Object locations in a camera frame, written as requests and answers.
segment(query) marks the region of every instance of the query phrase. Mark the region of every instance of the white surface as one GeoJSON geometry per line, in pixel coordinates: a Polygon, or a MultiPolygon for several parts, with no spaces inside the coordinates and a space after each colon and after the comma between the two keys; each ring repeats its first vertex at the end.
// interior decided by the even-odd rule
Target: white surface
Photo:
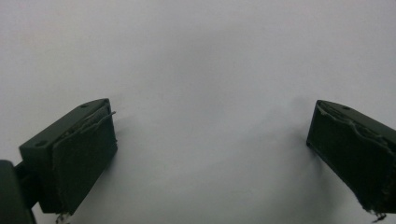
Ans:
{"type": "Polygon", "coordinates": [[[72,224],[370,223],[304,141],[317,99],[396,128],[395,12],[390,0],[4,0],[0,158],[20,162],[24,141],[109,97],[119,152],[72,224]]]}

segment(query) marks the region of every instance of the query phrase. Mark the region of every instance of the gray surface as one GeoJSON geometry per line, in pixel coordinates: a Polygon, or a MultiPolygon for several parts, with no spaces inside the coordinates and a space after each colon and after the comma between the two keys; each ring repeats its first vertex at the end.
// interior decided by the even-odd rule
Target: gray surface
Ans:
{"type": "Polygon", "coordinates": [[[390,0],[2,1],[0,157],[18,163],[25,140],[109,97],[120,150],[73,224],[370,223],[304,140],[317,99],[396,128],[395,12],[390,0]]]}

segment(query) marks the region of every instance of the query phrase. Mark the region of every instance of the black plastic part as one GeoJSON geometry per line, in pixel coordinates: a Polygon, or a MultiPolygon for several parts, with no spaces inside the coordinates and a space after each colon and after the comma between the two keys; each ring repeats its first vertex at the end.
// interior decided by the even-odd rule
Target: black plastic part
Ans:
{"type": "Polygon", "coordinates": [[[26,206],[20,181],[10,161],[0,161],[0,223],[34,224],[35,218],[26,206]]]}
{"type": "Polygon", "coordinates": [[[366,211],[396,213],[396,132],[344,105],[317,101],[307,145],[366,211]]]}
{"type": "Polygon", "coordinates": [[[108,99],[80,105],[20,146],[44,213],[73,215],[107,167],[117,151],[112,114],[108,99]]]}

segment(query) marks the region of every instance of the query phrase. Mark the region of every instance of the screw hole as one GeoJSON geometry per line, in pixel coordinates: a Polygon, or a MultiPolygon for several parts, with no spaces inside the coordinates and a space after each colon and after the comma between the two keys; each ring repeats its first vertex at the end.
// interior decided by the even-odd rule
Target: screw hole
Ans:
{"type": "Polygon", "coordinates": [[[42,147],[42,146],[44,146],[46,144],[47,144],[47,141],[46,140],[42,140],[42,141],[39,141],[38,143],[36,143],[35,146],[36,147],[42,147]]]}

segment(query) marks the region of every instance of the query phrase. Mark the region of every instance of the plain gray background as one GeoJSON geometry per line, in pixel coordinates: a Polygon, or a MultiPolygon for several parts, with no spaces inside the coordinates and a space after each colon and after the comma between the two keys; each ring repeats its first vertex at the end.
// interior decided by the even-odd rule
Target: plain gray background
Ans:
{"type": "Polygon", "coordinates": [[[305,138],[317,99],[396,128],[395,71],[393,0],[4,0],[0,158],[108,97],[119,152],[73,224],[370,223],[305,138]]]}

